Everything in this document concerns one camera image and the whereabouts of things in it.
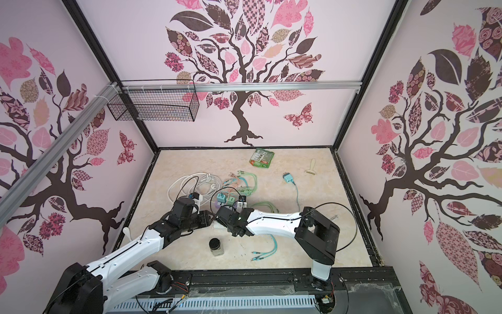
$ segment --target pink wall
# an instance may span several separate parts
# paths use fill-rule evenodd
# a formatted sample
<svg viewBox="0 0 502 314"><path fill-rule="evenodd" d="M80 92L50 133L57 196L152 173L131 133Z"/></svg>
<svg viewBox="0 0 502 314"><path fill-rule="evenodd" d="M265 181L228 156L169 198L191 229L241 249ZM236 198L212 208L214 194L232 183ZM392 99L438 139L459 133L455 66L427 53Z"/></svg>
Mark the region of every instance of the pink wall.
<svg viewBox="0 0 502 314"><path fill-rule="evenodd" d="M277 81L361 80L394 0L147 4L85 0L79 4L121 79L189 77L203 84L268 82L276 75ZM206 22L193 23L186 14ZM117 26L123 36L116 35ZM229 39L236 29L248 30L248 40L240 35ZM212 51L216 46L219 56ZM354 91L295 92L252 94L259 104L247 102L250 94L238 93L232 101L231 92L199 93L195 122L147 121L146 125L161 147L332 145ZM308 104L311 111L301 115ZM298 128L286 117L302 125Z"/></svg>
<svg viewBox="0 0 502 314"><path fill-rule="evenodd" d="M0 29L2 195L108 80L57 0L2 2ZM66 267L110 251L151 158L133 122L92 121L0 232L2 313L41 312Z"/></svg>
<svg viewBox="0 0 502 314"><path fill-rule="evenodd" d="M500 312L501 23L411 2L340 149L413 313Z"/></svg>

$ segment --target butterfly decal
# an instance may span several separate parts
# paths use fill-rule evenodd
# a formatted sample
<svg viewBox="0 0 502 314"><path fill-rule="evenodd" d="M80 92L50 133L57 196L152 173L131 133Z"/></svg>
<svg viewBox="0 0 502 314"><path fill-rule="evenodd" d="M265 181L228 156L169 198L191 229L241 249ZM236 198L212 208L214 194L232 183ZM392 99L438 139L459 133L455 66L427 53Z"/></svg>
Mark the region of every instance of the butterfly decal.
<svg viewBox="0 0 502 314"><path fill-rule="evenodd" d="M290 122L293 122L293 126L297 127L298 130L300 129L300 125L303 124L303 122L312 122L312 114L310 112L312 111L312 103L309 103L302 109L302 113L300 113L299 116L297 115L285 115L284 118Z"/></svg>
<svg viewBox="0 0 502 314"><path fill-rule="evenodd" d="M118 156L117 165L123 164L126 161L127 162L134 161L134 155L131 151L134 150L134 146L137 144L134 144L134 142L131 139L127 139L127 136L124 133L122 133L122 131L120 131L120 141L122 142L124 150Z"/></svg>

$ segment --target black wire basket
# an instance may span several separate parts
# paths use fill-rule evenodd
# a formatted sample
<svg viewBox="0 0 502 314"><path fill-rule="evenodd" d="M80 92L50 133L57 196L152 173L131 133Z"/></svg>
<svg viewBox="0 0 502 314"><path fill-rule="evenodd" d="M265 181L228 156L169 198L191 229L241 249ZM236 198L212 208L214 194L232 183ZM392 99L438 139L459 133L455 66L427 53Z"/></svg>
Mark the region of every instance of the black wire basket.
<svg viewBox="0 0 502 314"><path fill-rule="evenodd" d="M199 99L194 81L162 81L176 81L183 87L176 88L174 84L123 87L108 103L108 109L115 120L195 121Z"/></svg>

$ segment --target white power cord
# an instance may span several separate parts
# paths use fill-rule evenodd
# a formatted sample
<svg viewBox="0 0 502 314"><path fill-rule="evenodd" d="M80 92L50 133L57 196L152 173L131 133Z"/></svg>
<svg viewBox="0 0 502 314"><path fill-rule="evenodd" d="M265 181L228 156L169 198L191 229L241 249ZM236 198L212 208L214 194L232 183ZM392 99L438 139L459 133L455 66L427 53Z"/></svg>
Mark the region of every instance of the white power cord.
<svg viewBox="0 0 502 314"><path fill-rule="evenodd" d="M181 178L179 178L178 180L174 181L173 184L171 184L171 186L167 190L167 197L168 197L169 201L171 202L171 204L174 204L174 201L171 199L170 192L171 192L171 189L174 187L174 185L176 185L176 182L181 181L180 182L180 187L179 187L179 189L181 189L181 187L188 180L190 180L190 178L192 178L194 176L198 176L199 177L199 182L197 183L197 186L195 186L195 183L194 183L191 187L189 187L188 190L189 191L192 190L194 188L194 186L195 186L194 191L196 191L197 193L199 193L200 195L202 195L202 203L201 203L201 205L204 205L204 204L208 203L209 200L211 199L211 196L213 196L213 193L216 192L217 190L221 189L221 187L222 187L221 179L219 177L215 176L215 175L210 174L210 173L197 172L197 173L194 173L194 174L185 175L185 176L182 176ZM200 186L203 185L203 184L210 184L209 190L206 193L201 193L201 191L200 191Z"/></svg>

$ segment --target beige marble tabletop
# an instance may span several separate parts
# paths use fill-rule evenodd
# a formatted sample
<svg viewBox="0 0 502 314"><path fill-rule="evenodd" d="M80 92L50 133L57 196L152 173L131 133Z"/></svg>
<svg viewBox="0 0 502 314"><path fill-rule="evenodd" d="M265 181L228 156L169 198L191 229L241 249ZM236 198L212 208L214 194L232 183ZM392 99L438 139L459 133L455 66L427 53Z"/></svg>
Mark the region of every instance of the beige marble tabletop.
<svg viewBox="0 0 502 314"><path fill-rule="evenodd" d="M196 172L208 172L217 175L222 181L229 178L229 173L237 174L238 170L252 172L258 176L258 189L247 198L248 204L260 201L272 202L281 213L298 211L296 190L293 184L282 178L290 172L299 190L299 202L303 206L315 207L325 202L339 202L350 208L340 176L336 170L331 152L327 148L305 149L273 149L275 156L270 168L257 168L249 163L253 149L221 149L221 150L166 150L162 151L153 173L147 183L129 225L132 237L143 232L145 227L163 214L171 210L167 192L169 186L183 175ZM317 175L305 172L310 161L316 160L314 170ZM179 184L171 190L174 199L179 191ZM256 209L268 212L267 207ZM201 210L209 210L209 204ZM339 205L325 205L319 212L340 227L338 248L343 247L353 237L355 223L352 215ZM223 246L224 254L213 256L209 250L209 240L218 238ZM252 251L268 252L274 247L269 235L232 237L226 229L198 229L192 235L181 237L164 250L150 256L141 264L159 260L171 269L248 269L248 268L310 268L312 259L303 251L294 239L275 237L278 243L277 252L264 260L251 261L255 257ZM354 242L346 249L338 252L334 267L371 267L371 261L358 233Z"/></svg>

